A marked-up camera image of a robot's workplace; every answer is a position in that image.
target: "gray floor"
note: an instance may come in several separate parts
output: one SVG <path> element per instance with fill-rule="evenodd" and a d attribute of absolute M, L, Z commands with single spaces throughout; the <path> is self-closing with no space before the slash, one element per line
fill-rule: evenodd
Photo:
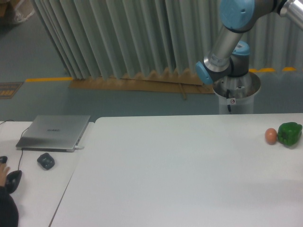
<path fill-rule="evenodd" d="M 0 82 L 66 77 L 60 58 L 37 15 L 16 27 L 0 27 Z M 259 73 L 256 114 L 303 113 L 303 72 Z M 69 81 L 25 83 L 12 99 L 0 100 L 0 120 L 32 121 L 38 114 L 105 116 L 218 114 L 215 95 L 79 90 Z"/>

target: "blue joint cap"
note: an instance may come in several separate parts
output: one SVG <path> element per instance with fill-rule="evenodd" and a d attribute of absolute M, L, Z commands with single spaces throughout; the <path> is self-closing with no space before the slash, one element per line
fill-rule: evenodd
<path fill-rule="evenodd" d="M 236 56 L 249 56 L 250 46 L 246 42 L 239 41 L 232 54 Z"/>
<path fill-rule="evenodd" d="M 204 65 L 199 61 L 196 63 L 196 71 L 199 76 L 199 78 L 203 81 L 205 84 L 212 84 L 213 80 L 210 77 L 209 73 L 207 72 Z"/>
<path fill-rule="evenodd" d="M 220 18 L 225 27 L 240 29 L 252 19 L 255 11 L 254 0 L 222 0 Z"/>

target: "floor mat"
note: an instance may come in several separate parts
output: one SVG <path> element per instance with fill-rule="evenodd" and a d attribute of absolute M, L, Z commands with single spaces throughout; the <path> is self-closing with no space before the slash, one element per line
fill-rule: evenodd
<path fill-rule="evenodd" d="M 10 99 L 22 86 L 23 82 L 0 83 L 0 99 Z"/>

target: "laptop logo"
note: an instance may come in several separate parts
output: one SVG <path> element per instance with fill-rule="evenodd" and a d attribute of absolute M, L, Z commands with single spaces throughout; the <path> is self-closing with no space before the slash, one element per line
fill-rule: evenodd
<path fill-rule="evenodd" d="M 47 131 L 61 131 L 60 129 L 48 129 Z"/>

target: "black sleeve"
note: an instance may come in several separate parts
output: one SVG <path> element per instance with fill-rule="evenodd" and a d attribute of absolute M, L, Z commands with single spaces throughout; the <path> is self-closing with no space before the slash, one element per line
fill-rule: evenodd
<path fill-rule="evenodd" d="M 17 227 L 19 214 L 13 198 L 0 186 L 0 227 Z"/>

